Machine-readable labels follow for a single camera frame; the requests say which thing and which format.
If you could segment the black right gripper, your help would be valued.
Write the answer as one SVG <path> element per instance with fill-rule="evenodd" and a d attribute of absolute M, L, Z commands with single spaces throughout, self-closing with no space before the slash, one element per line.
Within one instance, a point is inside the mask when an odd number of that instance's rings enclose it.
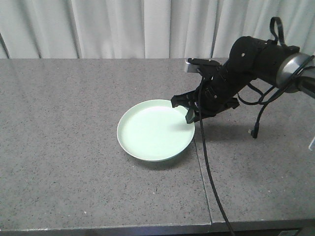
<path fill-rule="evenodd" d="M 240 76 L 230 68 L 227 60 L 220 66 L 201 66 L 198 73 L 203 81 L 194 90 L 171 98 L 173 108 L 188 108 L 186 123 L 195 123 L 196 116 L 209 118 L 239 106 L 234 96 L 240 91 Z"/>

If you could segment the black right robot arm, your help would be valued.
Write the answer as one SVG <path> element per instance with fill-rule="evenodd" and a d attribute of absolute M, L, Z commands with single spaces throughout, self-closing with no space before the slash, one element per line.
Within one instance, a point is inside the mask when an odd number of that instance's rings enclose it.
<path fill-rule="evenodd" d="M 302 91 L 315 95 L 315 63 L 299 47 L 280 46 L 273 40 L 243 36 L 233 44 L 224 63 L 211 59 L 189 58 L 188 71 L 204 77 L 196 90 L 175 95 L 172 107 L 183 106 L 189 111 L 187 123 L 214 117 L 239 106 L 235 95 L 252 80 L 261 79 L 288 93 Z"/>

